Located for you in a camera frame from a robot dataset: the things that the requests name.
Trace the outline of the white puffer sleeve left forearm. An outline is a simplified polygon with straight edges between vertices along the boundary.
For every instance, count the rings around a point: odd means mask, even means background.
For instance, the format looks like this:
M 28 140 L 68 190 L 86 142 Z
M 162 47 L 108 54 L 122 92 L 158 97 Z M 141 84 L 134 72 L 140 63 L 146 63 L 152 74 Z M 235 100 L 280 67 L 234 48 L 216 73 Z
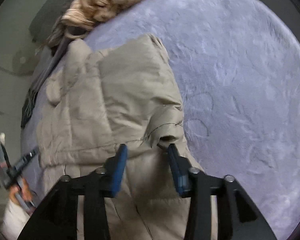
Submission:
M 1 226 L 1 233 L 6 239 L 18 239 L 30 215 L 11 200 L 8 201 Z

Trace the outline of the person's left hand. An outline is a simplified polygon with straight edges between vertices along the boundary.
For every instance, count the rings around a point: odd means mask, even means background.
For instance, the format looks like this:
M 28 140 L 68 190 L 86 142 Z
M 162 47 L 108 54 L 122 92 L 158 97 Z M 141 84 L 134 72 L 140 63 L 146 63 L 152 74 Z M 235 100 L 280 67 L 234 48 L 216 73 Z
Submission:
M 10 200 L 20 206 L 27 214 L 32 214 L 35 210 L 33 195 L 27 181 L 20 177 L 17 183 L 10 187 Z

